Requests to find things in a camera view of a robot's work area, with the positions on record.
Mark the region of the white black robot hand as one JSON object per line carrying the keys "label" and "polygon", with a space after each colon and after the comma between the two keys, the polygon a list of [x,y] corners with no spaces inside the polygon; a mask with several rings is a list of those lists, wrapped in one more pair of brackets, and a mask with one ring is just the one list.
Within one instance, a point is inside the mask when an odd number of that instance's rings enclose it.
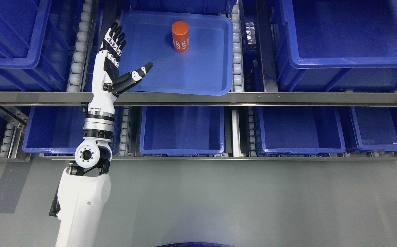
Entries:
{"label": "white black robot hand", "polygon": [[93,77],[93,99],[89,103],[90,110],[106,111],[113,107],[118,96],[136,85],[148,74],[153,67],[149,62],[144,66],[119,75],[120,58],[126,45],[122,27],[114,22],[103,36],[101,46],[96,54]]}

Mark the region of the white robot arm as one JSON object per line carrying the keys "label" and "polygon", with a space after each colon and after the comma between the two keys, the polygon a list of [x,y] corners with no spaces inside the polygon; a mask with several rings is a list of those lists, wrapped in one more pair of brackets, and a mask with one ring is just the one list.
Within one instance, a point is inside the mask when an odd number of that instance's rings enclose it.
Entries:
{"label": "white robot arm", "polygon": [[60,220],[56,247],[93,247],[103,208],[111,192],[113,103],[88,103],[84,137],[62,172],[50,215]]}

